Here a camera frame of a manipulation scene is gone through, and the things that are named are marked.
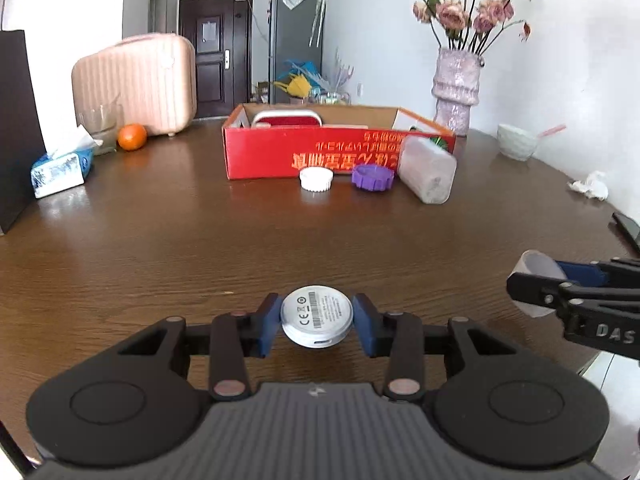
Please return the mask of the purple gear lid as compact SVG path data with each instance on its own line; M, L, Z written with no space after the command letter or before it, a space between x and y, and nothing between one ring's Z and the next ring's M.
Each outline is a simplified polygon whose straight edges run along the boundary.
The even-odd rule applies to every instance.
M393 186L395 173L383 166L361 164L352 170L352 184L367 192L386 192Z

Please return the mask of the blue yellow toy pile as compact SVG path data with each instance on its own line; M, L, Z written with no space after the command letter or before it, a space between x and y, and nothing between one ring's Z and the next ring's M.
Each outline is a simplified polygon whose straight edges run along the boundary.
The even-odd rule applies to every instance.
M340 58L334 64L333 72L323 76L314 62L303 63L286 60L288 70L271 84L283 91L292 100L314 104L349 104L350 95L344 91L354 68Z

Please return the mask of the small white round device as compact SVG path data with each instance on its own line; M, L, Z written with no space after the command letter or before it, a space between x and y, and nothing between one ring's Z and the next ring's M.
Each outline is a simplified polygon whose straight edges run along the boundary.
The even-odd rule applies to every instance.
M307 349L325 349L342 342L354 322L354 307L339 290L324 285L295 289L281 304L283 333Z

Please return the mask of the black paper bag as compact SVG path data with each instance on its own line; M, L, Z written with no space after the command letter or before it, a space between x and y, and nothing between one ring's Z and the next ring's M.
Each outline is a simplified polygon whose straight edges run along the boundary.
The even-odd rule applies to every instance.
M1 234L35 199L32 165L46 154L24 30L1 32Z

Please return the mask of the clear glass cup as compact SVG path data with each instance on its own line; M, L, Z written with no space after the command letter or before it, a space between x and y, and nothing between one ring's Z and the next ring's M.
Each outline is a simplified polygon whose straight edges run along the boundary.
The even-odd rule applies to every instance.
M96 156L116 151L117 133L122 124L122 107L117 102L111 102L77 113L79 125L85 127L90 136L99 146L93 148Z

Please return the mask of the pink textured vase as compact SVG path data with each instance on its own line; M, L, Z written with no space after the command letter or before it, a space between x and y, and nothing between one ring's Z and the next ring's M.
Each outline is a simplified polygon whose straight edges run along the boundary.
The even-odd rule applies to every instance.
M456 136L466 136L471 108L480 102L484 60L469 51L440 48L433 78L434 121Z

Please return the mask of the clear plastic jar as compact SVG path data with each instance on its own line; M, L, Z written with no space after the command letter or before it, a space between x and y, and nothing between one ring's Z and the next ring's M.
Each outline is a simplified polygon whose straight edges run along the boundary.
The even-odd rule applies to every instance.
M457 159L426 136L406 136L399 152L400 180L427 205L449 200Z

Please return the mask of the orange fruit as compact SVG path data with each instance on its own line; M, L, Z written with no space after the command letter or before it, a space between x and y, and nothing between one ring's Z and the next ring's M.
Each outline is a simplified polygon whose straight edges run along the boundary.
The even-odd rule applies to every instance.
M144 147L146 140L148 140L148 134L140 124L124 125L117 133L118 146L127 152L140 150Z

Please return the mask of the crumpled white tissue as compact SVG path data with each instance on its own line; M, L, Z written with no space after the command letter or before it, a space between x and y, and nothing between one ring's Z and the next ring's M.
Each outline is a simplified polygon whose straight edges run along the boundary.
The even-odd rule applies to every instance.
M599 170L590 172L585 179L568 182L567 187L574 193L600 202L607 200L610 194L605 182L605 173Z

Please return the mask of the pale green bowl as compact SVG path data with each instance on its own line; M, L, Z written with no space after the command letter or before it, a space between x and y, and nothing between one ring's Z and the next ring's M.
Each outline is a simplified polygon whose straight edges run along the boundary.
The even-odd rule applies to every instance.
M539 142L536 134L506 124L498 125L497 141L500 153L518 162L532 158Z

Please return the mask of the dried pink roses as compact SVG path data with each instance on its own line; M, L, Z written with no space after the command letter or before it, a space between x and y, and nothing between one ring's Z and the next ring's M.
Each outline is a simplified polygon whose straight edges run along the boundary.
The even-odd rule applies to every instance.
M445 40L437 41L439 47L479 58L510 28L521 29L523 42L532 34L532 26L515 17L512 0L416 0L412 13L434 35L445 34Z

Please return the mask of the dark brown entrance door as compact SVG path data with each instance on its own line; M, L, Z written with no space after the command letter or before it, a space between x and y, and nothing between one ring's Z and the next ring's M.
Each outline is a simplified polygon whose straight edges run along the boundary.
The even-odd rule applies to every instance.
M198 119L228 116L250 99L252 2L179 1L179 32L195 50Z

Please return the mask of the red cardboard box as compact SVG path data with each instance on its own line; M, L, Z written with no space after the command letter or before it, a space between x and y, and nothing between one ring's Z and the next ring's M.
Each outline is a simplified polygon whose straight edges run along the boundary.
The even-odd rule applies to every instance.
M313 110L321 127L253 128L263 110ZM296 177L306 167L350 174L361 164L394 170L406 136L426 136L448 152L456 136L402 107L360 105L242 104L221 127L224 163L230 180Z

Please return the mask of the grey refrigerator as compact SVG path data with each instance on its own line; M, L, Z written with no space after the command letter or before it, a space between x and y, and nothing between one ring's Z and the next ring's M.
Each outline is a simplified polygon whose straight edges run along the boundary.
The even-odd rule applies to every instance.
M323 14L326 0L270 0L269 103L290 102L274 84L285 81L293 65L322 65Z

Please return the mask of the white ridged cap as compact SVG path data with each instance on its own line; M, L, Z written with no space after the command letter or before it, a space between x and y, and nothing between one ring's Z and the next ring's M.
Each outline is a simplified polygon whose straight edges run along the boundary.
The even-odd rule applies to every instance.
M334 173L329 168L306 167L298 174L300 187L311 193L324 193L331 188Z

